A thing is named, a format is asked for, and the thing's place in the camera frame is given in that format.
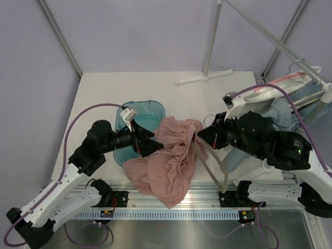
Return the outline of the pink skirt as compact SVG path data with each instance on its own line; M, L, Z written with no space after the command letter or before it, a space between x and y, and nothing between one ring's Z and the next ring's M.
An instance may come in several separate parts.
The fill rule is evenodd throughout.
M140 194L156 197L169 209L184 199L198 158L192 145L204 150L197 137L202 129L203 124L195 119L167 117L161 121L154 133L164 148L145 158L130 159L122 166Z

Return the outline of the grey clothes hanger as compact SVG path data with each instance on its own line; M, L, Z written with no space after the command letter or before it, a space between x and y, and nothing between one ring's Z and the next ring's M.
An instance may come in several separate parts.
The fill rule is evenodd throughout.
M229 183L229 171L223 163L223 159L230 152L228 147L213 150L204 142L203 149L192 145L198 156L198 169L193 176L193 184L190 190L215 189L225 193Z

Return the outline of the white pleated skirt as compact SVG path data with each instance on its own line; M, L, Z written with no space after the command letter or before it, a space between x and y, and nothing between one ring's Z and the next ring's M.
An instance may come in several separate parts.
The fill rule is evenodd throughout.
M307 75L303 75L297 78L293 78L290 80L285 80L275 84L275 86L284 90L287 94L291 94L303 86L306 86L312 79ZM243 98L245 99L246 103L258 103L267 101L270 99L280 98L284 94L281 93L279 90L271 87L258 87L252 89L244 94L242 94Z

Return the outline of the pink clothes hanger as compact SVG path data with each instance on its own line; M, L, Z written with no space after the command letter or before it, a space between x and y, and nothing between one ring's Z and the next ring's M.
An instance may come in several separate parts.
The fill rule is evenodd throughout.
M288 73L287 73L287 75L283 76L282 78L279 78L279 79L273 80L273 81L269 82L268 84L275 85L275 84L277 84L277 83L279 83L279 82L282 82L282 81L285 81L285 80L290 80L290 79L297 78L297 77L300 77L300 76L305 75L305 73L304 73L303 71L298 71L298 72L295 72L295 73L293 73L293 74L289 74L290 71L291 71L291 67L292 67L292 65L294 65L294 64L296 64L297 62L300 62L300 61L305 61L305 59L304 59L304 58L301 58L301 59L298 59L298 60L296 60L295 62L293 62L293 63L289 66L289 68L288 68Z

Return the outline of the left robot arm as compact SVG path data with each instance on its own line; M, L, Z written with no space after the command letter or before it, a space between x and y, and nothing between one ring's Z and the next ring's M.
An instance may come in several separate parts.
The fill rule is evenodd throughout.
M132 147L142 157L163 149L154 133L131 121L132 128L112 130L107 120L96 121L74 153L64 160L58 179L22 208L11 208L6 216L12 229L30 248L42 248L69 219L92 206L114 204L113 190L102 179L94 180L81 194L61 205L62 200L86 181L105 162L105 154Z

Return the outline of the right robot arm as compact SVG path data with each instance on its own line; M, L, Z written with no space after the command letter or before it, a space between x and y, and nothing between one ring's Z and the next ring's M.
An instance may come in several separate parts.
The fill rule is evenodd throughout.
M210 126L198 132L198 137L211 149L232 146L303 180L287 186L241 180L235 199L226 198L221 206L250 207L260 202L294 204L312 215L331 218L331 170L323 169L313 146L302 135L276 131L271 118L248 112L235 119L227 119L226 113L219 113Z

